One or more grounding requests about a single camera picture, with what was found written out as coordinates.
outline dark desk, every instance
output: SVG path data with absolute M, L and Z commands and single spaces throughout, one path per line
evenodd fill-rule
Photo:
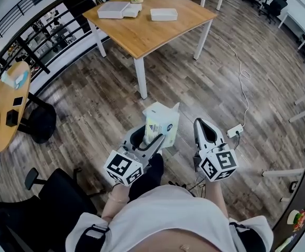
M 288 216 L 294 209 L 298 211 L 305 209 L 305 170 L 298 182 L 297 188 L 295 189 L 287 208 L 279 220 L 276 222 L 275 226 L 272 228 L 272 231 L 274 232 L 274 243 L 272 245 L 273 251 L 291 235 L 297 234 L 292 242 L 289 243 L 282 252 L 291 251 L 305 232 L 305 222 L 303 228 L 295 233 L 293 232 L 293 225 L 287 224 Z

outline black cube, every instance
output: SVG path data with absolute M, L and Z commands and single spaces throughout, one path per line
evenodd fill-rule
M 5 124 L 9 127 L 16 126 L 18 124 L 18 111 L 13 109 L 7 112 Z

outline person's right arm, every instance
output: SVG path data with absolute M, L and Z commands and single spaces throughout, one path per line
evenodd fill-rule
M 226 203 L 224 200 L 224 196 L 222 194 L 220 181 L 211 182 L 206 179 L 206 199 L 215 203 L 217 207 L 219 207 L 224 213 L 224 215 L 228 218 L 228 212 Z

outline black pants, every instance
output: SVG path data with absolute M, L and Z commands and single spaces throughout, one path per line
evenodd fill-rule
M 149 163 L 151 167 L 148 171 L 131 185 L 129 192 L 130 201 L 161 185 L 164 174 L 163 157 L 160 154 L 156 154 L 150 159 Z

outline person's left arm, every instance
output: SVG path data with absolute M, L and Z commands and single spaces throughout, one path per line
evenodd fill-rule
M 129 201 L 130 187 L 122 184 L 115 185 L 112 192 L 109 193 L 109 198 L 103 209 L 101 218 L 107 222 L 112 219 L 125 207 Z

